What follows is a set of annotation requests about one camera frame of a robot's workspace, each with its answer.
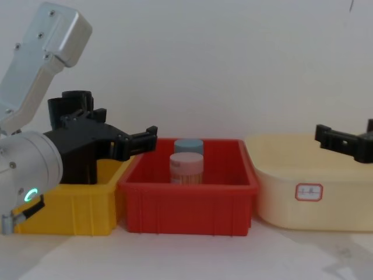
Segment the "red plastic bin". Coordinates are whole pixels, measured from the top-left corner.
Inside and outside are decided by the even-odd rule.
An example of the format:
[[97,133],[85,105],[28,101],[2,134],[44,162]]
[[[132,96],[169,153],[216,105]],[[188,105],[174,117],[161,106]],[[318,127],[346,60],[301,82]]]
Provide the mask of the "red plastic bin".
[[204,140],[203,184],[170,183],[176,139],[158,139],[118,182],[129,232],[246,236],[258,182],[243,141]]

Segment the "white table surface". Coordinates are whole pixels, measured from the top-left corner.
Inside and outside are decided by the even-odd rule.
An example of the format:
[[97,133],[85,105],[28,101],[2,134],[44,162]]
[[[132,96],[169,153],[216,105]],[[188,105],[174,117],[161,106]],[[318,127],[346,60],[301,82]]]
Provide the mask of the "white table surface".
[[373,234],[295,232],[254,221],[247,237],[128,233],[0,237],[0,280],[372,280]]

